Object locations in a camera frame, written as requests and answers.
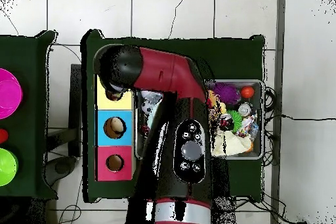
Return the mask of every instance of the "shape sorter box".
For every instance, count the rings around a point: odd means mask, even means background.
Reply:
[[[128,91],[118,101],[106,97],[105,89],[96,75],[96,129],[95,129],[95,180],[96,181],[130,181],[135,171],[133,146],[134,112],[133,94]],[[104,124],[110,118],[119,118],[126,126],[124,134],[118,138],[109,138],[104,131]],[[107,159],[117,155],[123,161],[119,171],[112,171],[107,166]]]

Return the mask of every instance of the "pink block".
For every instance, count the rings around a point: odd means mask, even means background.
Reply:
[[[106,166],[109,156],[118,154],[124,165],[120,171],[111,171]],[[98,147],[98,181],[128,181],[132,179],[132,146],[99,146]]]

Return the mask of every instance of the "gray button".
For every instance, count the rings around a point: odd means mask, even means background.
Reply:
[[[201,141],[201,135],[199,135],[199,134],[195,134],[195,140],[196,140],[197,142],[200,142],[200,141]]]
[[[182,155],[185,159],[196,161],[202,155],[202,150],[199,144],[194,141],[186,142],[181,148]]]
[[[189,131],[195,132],[196,131],[196,126],[194,124],[189,125]]]
[[[181,169],[182,170],[188,170],[189,169],[189,164],[187,164],[186,162],[181,163]]]
[[[183,133],[183,138],[184,139],[189,139],[190,138],[190,133],[189,132]]]
[[[200,172],[201,166],[199,164],[193,164],[192,169],[194,169],[195,172]]]

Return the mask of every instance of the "green board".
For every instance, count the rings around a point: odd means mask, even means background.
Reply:
[[[18,158],[15,178],[0,187],[0,196],[56,198],[44,180],[46,160],[46,108],[48,48],[56,32],[44,31],[36,37],[0,36],[0,68],[10,71],[19,81],[23,99],[13,115],[0,120],[0,128],[9,133],[0,145]]]
[[[108,44],[126,44],[169,51],[187,56],[196,61],[204,79],[263,79],[264,37],[256,35],[250,39],[105,39],[98,30],[88,31],[81,42],[84,86],[87,92],[88,132],[83,139],[88,140],[87,183],[84,193],[90,202],[96,198],[126,198],[133,195],[135,182],[95,181],[95,100],[93,90],[93,58],[99,48]],[[229,160],[230,194],[232,196],[252,196],[261,201],[262,158],[259,160]]]

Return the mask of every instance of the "metal stand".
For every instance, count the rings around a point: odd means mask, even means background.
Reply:
[[[280,195],[280,145],[282,122],[282,70],[284,68],[284,33],[285,33],[285,0],[278,0],[278,15],[276,22],[276,63],[274,90],[276,92],[276,104],[274,107],[273,136],[274,151],[271,182],[271,205],[275,214],[270,214],[270,224],[278,224],[279,195]]]
[[[81,65],[71,65],[68,128],[54,131],[47,138],[47,152],[68,143],[68,156],[48,161],[45,177],[51,186],[74,170],[75,157],[81,156]]]

